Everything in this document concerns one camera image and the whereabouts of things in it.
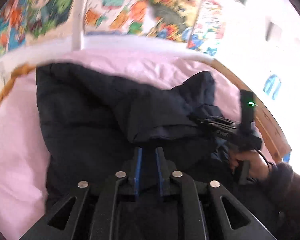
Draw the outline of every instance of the person's hand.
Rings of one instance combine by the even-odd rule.
[[[250,161],[249,176],[258,180],[265,180],[269,176],[269,167],[256,151],[235,153],[230,151],[229,164],[232,171],[239,165],[238,161]]]

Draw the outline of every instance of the metal rivet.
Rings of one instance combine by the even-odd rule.
[[[211,187],[220,187],[220,182],[216,181],[216,180],[213,180],[213,181],[210,182],[210,186]]]
[[[89,183],[86,182],[85,180],[80,181],[80,182],[78,183],[78,187],[80,187],[80,188],[85,188],[85,187],[87,187],[88,185],[89,185]]]
[[[127,174],[124,171],[118,171],[115,176],[117,178],[124,178],[125,176],[127,176]]]
[[[173,173],[172,173],[172,176],[173,177],[176,177],[176,178],[180,178],[180,177],[182,177],[182,172],[181,171],[174,171]]]

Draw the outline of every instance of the black garment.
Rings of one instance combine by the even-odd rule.
[[[214,80],[209,72],[200,72],[171,90],[159,90],[60,63],[38,68],[36,81],[41,130],[51,153],[47,209],[81,180],[102,187],[110,174],[132,158],[136,146],[162,146],[166,159],[178,170],[198,181],[220,181],[275,231],[278,211],[259,187],[233,183],[224,141],[204,138],[187,118],[194,111],[221,116],[213,105]],[[159,213],[169,215],[155,204],[148,210],[140,208],[131,230],[141,232],[142,237],[134,232],[126,239],[172,239],[162,236],[162,228],[154,233],[149,223],[142,223],[155,224]]]

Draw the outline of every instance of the pink fabric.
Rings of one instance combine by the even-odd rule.
[[[239,90],[206,64],[138,51],[84,50],[60,60],[161,89],[208,70],[216,81],[215,105],[226,118],[240,120]],[[265,147],[263,152],[271,160]],[[0,106],[0,231],[7,240],[19,239],[44,214],[48,162],[36,106],[35,73],[31,73],[17,79]]]

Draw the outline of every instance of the wooden bed frame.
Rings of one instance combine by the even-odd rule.
[[[227,69],[219,61],[213,60],[208,63],[211,67],[222,73],[231,83],[239,89],[250,90],[233,72]],[[262,134],[263,140],[269,150],[272,158],[276,163],[281,162],[282,158],[291,152],[291,148],[287,139],[281,130],[279,124],[272,116],[268,108],[256,97],[256,102],[259,109],[255,113],[256,126]]]

